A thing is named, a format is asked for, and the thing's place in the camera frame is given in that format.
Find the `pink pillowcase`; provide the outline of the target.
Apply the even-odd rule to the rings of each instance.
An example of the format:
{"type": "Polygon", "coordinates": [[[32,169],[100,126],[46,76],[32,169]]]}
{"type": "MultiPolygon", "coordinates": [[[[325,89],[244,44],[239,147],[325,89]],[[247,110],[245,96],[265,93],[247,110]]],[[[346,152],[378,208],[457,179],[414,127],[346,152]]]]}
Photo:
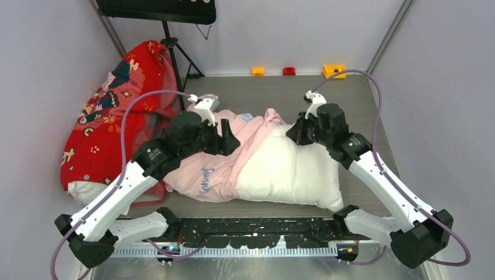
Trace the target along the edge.
{"type": "Polygon", "coordinates": [[[229,156],[203,152],[182,160],[180,167],[163,179],[167,192],[175,191],[202,202],[227,202],[238,198],[237,178],[242,168],[272,132],[285,124],[273,108],[255,117],[231,110],[221,110],[214,116],[216,120],[229,121],[240,147],[229,156]]]}

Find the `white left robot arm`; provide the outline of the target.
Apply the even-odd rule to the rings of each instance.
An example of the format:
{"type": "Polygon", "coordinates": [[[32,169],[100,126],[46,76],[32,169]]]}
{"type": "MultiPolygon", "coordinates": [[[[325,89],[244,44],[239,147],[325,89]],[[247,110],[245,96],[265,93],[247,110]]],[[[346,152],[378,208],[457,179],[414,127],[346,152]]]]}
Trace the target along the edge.
{"type": "Polygon", "coordinates": [[[141,240],[161,237],[171,242],[178,237],[179,225],[168,208],[141,218],[118,217],[142,193],[178,169],[182,160],[201,152],[229,156],[239,146],[229,120],[216,123],[203,113],[182,112],[162,137],[142,144],[120,175],[88,206],[71,216],[61,214],[54,223],[86,268],[99,266],[115,249],[141,240]]]}

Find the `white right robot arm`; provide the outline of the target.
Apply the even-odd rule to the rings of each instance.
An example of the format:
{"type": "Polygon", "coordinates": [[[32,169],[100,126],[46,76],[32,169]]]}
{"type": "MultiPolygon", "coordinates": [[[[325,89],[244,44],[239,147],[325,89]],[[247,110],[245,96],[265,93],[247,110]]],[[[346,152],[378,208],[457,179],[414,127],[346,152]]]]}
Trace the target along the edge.
{"type": "Polygon", "coordinates": [[[388,172],[366,137],[349,130],[344,111],[337,104],[299,112],[286,136],[300,146],[324,146],[330,157],[371,189],[392,214],[392,219],[385,219],[355,205],[345,206],[333,215],[333,231],[338,238],[368,237],[390,248],[408,268],[417,268],[446,248],[454,223],[452,215],[445,209],[436,211],[388,172]]]}

